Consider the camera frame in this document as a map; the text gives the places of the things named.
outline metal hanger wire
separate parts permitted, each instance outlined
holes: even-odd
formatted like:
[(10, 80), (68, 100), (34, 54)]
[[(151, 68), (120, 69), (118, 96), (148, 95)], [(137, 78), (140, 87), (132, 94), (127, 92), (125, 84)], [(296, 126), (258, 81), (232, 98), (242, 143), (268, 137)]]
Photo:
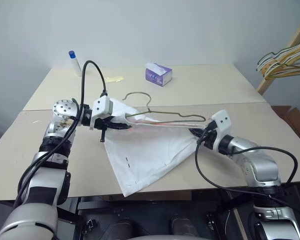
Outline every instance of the metal hanger wire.
[(130, 118), (130, 117), (134, 117), (134, 116), (138, 116), (138, 115), (143, 115), (143, 114), (151, 114), (151, 113), (155, 113), (155, 114), (173, 114), (173, 115), (178, 115), (181, 118), (189, 118), (189, 117), (197, 117), (197, 118), (201, 118), (202, 120), (174, 120), (174, 121), (159, 121), (159, 122), (154, 122), (151, 124), (167, 124), (167, 123), (183, 123), (183, 122), (205, 122), (206, 118), (204, 116), (201, 115), (197, 115), (197, 114), (190, 114), (190, 115), (182, 115), (179, 112), (171, 112), (171, 111), (152, 111), (149, 107), (149, 104), (152, 100), (151, 96), (143, 91), (134, 91), (134, 92), (129, 92), (127, 95), (125, 95), (125, 97), (122, 100), (126, 100), (127, 97), (129, 95), (132, 94), (143, 94), (149, 97), (149, 101), (146, 103), (146, 108), (148, 109), (148, 111), (144, 111), (144, 112), (139, 112), (139, 113), (135, 113), (135, 114), (131, 114), (131, 115), (127, 115), (125, 116), (126, 118)]

